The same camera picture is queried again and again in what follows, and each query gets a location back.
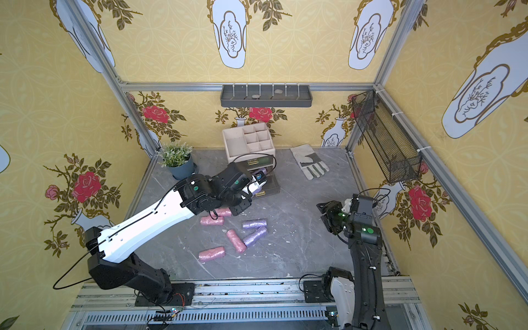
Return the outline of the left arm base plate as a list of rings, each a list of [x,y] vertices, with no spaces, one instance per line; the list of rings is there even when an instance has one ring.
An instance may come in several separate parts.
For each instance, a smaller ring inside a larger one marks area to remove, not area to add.
[[[178,306],[189,307],[192,305],[195,294],[195,283],[172,283],[172,288],[167,295],[163,294],[160,298],[149,300],[143,294],[138,293],[134,302],[135,307],[153,307],[153,306]]]

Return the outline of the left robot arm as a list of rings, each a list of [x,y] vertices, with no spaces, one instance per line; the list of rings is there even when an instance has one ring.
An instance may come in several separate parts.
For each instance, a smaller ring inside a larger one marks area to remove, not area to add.
[[[194,175],[179,181],[152,206],[112,228],[91,228],[85,241],[91,254],[89,275],[102,290],[127,286],[155,305],[174,294],[169,275],[142,261],[135,251],[175,224],[200,213],[229,208],[233,215],[247,209],[254,192],[266,183],[263,172],[227,180]]]

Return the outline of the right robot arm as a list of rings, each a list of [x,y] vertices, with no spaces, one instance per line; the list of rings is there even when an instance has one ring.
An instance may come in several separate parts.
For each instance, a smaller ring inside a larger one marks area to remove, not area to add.
[[[323,276],[342,329],[391,328],[382,287],[382,234],[373,222],[377,204],[372,197],[354,195],[343,204],[317,205],[325,228],[335,236],[344,235],[352,258],[353,272],[330,267]]]

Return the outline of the beige drawer organizer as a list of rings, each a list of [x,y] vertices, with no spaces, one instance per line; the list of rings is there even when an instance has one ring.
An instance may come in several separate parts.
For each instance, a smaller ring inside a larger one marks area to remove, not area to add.
[[[270,130],[264,122],[224,129],[222,137],[228,162],[242,163],[251,173],[261,168],[268,169],[265,195],[255,197],[280,193],[281,187],[273,173],[276,166],[276,149]]]

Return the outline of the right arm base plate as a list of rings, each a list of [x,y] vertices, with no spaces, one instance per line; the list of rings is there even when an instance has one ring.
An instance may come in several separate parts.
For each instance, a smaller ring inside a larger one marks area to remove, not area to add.
[[[302,282],[306,303],[330,303],[331,299],[326,294],[323,281],[318,279],[309,279]]]

